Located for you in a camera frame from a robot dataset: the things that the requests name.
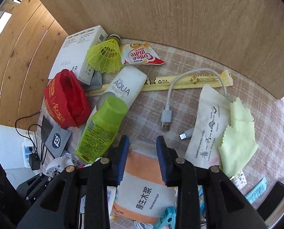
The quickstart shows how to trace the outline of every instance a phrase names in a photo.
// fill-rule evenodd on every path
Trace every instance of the black circle logo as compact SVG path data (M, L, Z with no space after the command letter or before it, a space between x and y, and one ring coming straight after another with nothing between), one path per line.
M59 133L54 134L52 146L56 149L60 147L60 134Z

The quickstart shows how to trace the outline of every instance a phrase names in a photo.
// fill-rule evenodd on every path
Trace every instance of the wooden wall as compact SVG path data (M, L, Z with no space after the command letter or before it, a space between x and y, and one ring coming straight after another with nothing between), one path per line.
M39 0L22 0L0 34L0 124L40 110L54 60L68 36ZM39 116L21 120L28 129Z
M284 96L281 0L41 0L68 34L94 25L185 49Z

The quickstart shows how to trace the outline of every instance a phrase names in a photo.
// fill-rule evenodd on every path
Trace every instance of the shuttlecock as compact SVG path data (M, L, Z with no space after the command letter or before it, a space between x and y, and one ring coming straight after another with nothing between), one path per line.
M87 51L89 67L101 73L114 73L120 70L122 66L120 43L121 38L117 34L111 34L106 41L90 47Z

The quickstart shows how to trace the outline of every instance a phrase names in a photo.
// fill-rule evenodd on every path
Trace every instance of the teal plastic object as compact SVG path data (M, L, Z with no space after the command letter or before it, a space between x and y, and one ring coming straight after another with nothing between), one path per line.
M153 229L160 229L163 226L168 226L169 229L174 229L176 224L176 212L173 207L167 207L164 213L155 223Z

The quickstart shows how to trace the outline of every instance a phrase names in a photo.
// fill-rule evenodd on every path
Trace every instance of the coffee creamer packet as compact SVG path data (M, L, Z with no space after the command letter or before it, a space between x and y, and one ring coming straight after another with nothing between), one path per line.
M121 46L121 57L123 64L161 65L165 63L147 42Z

